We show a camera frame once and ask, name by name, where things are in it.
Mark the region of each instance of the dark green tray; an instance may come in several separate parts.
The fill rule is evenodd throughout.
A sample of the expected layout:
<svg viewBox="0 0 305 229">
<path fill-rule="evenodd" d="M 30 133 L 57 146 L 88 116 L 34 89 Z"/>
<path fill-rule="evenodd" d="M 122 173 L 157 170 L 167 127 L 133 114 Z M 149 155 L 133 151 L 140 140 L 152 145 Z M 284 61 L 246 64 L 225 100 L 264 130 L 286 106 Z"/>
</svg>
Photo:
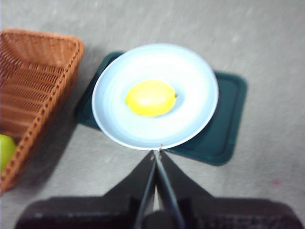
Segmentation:
<svg viewBox="0 0 305 229">
<path fill-rule="evenodd" d="M 99 66 L 75 108 L 74 114 L 78 122 L 99 129 L 92 114 L 92 92 L 104 69 L 122 54 L 122 52 L 110 53 Z M 222 72 L 215 72 L 215 75 L 219 86 L 219 100 L 212 119 L 191 140 L 167 151 L 220 166 L 232 157 L 247 86 L 239 76 Z"/>
</svg>

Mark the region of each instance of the yellow lemon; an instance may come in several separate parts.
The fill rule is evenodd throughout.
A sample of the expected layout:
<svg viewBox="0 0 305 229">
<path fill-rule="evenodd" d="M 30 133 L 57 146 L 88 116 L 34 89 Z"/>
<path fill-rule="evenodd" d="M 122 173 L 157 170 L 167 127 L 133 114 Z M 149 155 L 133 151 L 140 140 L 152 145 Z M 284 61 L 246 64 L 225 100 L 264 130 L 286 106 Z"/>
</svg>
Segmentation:
<svg viewBox="0 0 305 229">
<path fill-rule="evenodd" d="M 169 112 L 176 101 L 175 90 L 160 80 L 146 80 L 133 86 L 125 98 L 138 115 L 156 117 Z"/>
</svg>

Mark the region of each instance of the gray carpet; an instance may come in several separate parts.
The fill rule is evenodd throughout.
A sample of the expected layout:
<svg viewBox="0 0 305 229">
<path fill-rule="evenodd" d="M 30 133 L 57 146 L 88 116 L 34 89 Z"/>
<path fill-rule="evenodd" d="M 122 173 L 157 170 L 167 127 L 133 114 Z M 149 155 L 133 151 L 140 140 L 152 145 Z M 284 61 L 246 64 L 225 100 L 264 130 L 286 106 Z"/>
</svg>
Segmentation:
<svg viewBox="0 0 305 229">
<path fill-rule="evenodd" d="M 234 156 L 213 167 L 170 155 L 215 196 L 269 198 L 305 223 L 305 2 L 303 0 L 2 0 L 1 29 L 81 38 L 79 79 L 19 185 L 1 197 L 1 228 L 56 195 L 102 195 L 144 157 L 72 118 L 102 59 L 155 42 L 196 51 L 249 86 Z"/>
</svg>

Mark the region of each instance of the green fruit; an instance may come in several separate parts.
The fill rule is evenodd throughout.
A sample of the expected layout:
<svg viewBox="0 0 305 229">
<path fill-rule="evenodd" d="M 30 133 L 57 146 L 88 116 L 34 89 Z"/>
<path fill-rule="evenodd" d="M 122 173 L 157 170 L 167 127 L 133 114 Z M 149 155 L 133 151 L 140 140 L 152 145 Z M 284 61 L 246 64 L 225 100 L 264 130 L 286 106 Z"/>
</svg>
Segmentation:
<svg viewBox="0 0 305 229">
<path fill-rule="evenodd" d="M 5 168 L 10 161 L 11 156 L 16 150 L 16 144 L 14 140 L 6 135 L 0 135 L 0 161 L 1 171 Z"/>
</svg>

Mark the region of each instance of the brown woven basket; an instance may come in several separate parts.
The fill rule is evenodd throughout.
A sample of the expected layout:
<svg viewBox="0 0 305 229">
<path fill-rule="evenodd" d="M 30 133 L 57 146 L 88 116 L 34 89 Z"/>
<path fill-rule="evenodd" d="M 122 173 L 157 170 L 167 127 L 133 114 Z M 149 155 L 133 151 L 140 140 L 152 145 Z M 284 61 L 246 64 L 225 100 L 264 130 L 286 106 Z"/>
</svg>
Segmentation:
<svg viewBox="0 0 305 229">
<path fill-rule="evenodd" d="M 16 185 L 71 92 L 83 51 L 83 43 L 71 36 L 1 31 L 0 132 L 18 144 L 1 172 L 2 193 Z"/>
</svg>

